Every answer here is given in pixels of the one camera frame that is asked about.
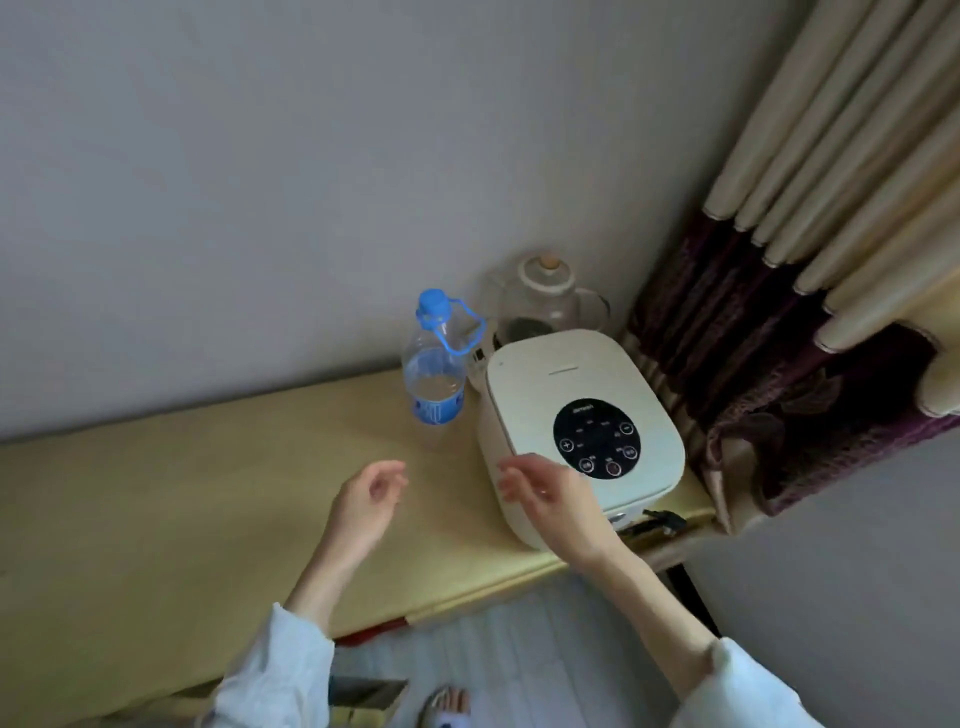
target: blue bottle cap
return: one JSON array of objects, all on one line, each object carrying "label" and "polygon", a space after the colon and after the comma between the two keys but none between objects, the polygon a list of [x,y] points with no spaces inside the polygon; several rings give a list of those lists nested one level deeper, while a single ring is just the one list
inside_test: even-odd
[{"label": "blue bottle cap", "polygon": [[428,288],[420,294],[417,320],[426,330],[430,331],[445,324],[450,320],[452,313],[450,299],[440,288]]}]

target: blue bottle strap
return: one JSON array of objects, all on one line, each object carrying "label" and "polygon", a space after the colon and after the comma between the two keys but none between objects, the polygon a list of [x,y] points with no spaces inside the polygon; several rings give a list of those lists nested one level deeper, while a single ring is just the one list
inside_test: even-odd
[{"label": "blue bottle strap", "polygon": [[477,344],[480,343],[480,339],[483,338],[484,332],[487,330],[487,322],[484,321],[481,317],[477,316],[475,313],[473,313],[470,307],[466,303],[464,303],[463,300],[450,299],[450,302],[459,303],[463,307],[463,309],[467,312],[467,314],[470,316],[470,318],[472,318],[474,321],[480,322],[480,326],[478,326],[476,329],[473,330],[473,335],[470,336],[470,340],[467,341],[467,345],[462,349],[451,348],[450,345],[447,343],[446,338],[442,333],[440,333],[439,330],[435,329],[434,333],[437,334],[437,338],[440,339],[440,343],[444,345],[444,349],[446,349],[448,352],[450,352],[454,356],[466,356],[471,351],[473,351],[473,349],[476,348]]}]

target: bottle label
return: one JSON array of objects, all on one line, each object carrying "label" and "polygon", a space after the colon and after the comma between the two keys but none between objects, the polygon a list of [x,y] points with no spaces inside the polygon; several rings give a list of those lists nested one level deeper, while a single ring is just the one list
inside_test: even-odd
[{"label": "bottle label", "polygon": [[414,397],[414,415],[428,425],[445,425],[464,408],[464,389],[446,400],[432,401]]}]

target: floor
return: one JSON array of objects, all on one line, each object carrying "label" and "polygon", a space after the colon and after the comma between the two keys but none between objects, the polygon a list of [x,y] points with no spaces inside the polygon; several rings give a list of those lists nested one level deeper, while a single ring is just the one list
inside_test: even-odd
[{"label": "floor", "polygon": [[340,648],[333,671],[409,680],[390,728],[414,728],[448,683],[471,690],[474,728],[659,727],[677,708],[626,620],[569,574],[431,629]]}]

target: purple curtain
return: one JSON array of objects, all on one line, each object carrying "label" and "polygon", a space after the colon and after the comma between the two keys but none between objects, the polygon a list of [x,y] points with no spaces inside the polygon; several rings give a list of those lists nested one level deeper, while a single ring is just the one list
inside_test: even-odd
[{"label": "purple curtain", "polygon": [[752,443],[754,493],[775,515],[867,463],[960,425],[915,402],[936,349],[892,324],[846,352],[817,347],[830,315],[800,295],[801,264],[771,267],[747,231],[697,214],[651,277],[629,329],[707,438],[696,465],[721,470],[725,438]]}]

